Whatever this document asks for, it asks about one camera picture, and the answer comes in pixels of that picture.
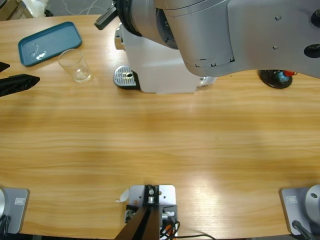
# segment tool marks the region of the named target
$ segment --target sticker label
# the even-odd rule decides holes
[[[287,196],[286,201],[288,204],[296,204],[298,203],[297,197],[296,196]]]
[[[14,205],[24,205],[26,199],[22,197],[16,197],[14,201]]]

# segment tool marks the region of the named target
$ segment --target clear drinking glass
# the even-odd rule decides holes
[[[64,51],[59,56],[58,62],[77,83],[87,82],[92,77],[88,64],[78,49]]]

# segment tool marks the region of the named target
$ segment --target gray robot arm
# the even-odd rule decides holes
[[[320,78],[319,0],[123,2],[125,27],[178,49],[195,75],[285,69]]]

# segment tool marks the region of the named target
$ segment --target blue part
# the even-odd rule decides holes
[[[30,67],[81,44],[76,26],[66,21],[21,39],[18,43],[20,61]]]
[[[288,82],[290,80],[290,78],[288,76],[286,76],[283,71],[279,72],[276,75],[276,77],[279,79],[279,82],[282,83],[282,84],[286,83],[286,82]]]

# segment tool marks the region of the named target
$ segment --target wood grain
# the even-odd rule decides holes
[[[277,90],[255,71],[221,77],[194,94],[121,90],[114,70],[119,20],[47,17],[0,24],[2,78],[39,76],[0,98],[0,185],[28,188],[22,232],[113,239],[124,226],[116,203],[131,185],[176,187],[180,234],[217,238],[288,234],[279,190],[320,182],[320,82],[299,74]],[[17,43],[72,21],[94,79],[71,80],[57,57],[21,65]]]

